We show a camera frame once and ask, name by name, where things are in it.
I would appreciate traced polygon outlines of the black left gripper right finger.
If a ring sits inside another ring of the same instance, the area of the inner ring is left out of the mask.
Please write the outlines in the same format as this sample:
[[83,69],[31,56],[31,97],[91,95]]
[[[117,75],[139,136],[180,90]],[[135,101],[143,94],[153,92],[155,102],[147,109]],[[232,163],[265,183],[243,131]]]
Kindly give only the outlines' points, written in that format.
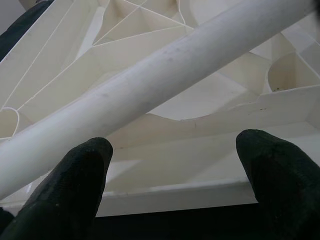
[[320,238],[320,167],[297,145],[258,129],[236,137],[255,199],[279,240]]

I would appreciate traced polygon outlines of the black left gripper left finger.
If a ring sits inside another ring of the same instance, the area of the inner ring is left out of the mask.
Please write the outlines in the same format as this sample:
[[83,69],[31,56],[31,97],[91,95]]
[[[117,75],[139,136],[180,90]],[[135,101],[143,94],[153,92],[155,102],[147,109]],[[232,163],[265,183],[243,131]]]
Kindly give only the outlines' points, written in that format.
[[2,240],[85,240],[100,206],[113,156],[111,143],[95,137],[72,148],[38,185]]

